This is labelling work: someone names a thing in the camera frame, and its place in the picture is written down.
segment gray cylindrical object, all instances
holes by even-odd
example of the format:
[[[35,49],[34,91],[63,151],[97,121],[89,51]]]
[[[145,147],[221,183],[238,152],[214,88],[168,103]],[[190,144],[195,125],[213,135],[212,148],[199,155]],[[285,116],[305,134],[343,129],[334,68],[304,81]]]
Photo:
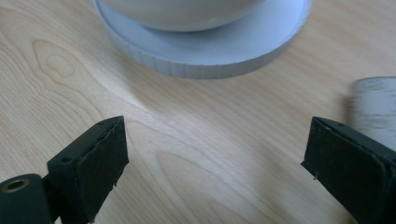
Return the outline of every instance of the gray cylindrical object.
[[[369,77],[352,87],[352,126],[396,151],[396,77]]]

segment wooden table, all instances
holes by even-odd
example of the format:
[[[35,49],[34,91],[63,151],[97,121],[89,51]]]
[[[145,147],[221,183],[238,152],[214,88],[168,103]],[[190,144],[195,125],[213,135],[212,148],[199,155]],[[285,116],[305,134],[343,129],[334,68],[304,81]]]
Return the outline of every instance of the wooden table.
[[[315,0],[272,63],[189,80],[124,56],[90,0],[3,0],[0,180],[123,115],[131,162],[95,223],[351,223],[300,162],[313,116],[347,123],[350,84],[396,74],[395,24],[392,0]]]

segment white bowl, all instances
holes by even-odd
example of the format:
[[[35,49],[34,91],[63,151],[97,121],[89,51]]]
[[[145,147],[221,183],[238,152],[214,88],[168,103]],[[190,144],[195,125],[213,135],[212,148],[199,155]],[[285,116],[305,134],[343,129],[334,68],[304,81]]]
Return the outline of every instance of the white bowl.
[[[236,21],[264,0],[103,0],[149,28],[193,32]]]

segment white saucer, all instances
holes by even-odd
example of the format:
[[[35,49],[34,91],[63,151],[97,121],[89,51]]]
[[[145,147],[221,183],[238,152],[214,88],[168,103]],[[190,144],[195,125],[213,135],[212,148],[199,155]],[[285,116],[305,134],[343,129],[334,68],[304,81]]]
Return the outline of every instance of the white saucer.
[[[188,78],[235,77],[277,57],[304,25],[310,0],[266,0],[245,18],[195,33],[151,30],[93,0],[114,43],[138,63]]]

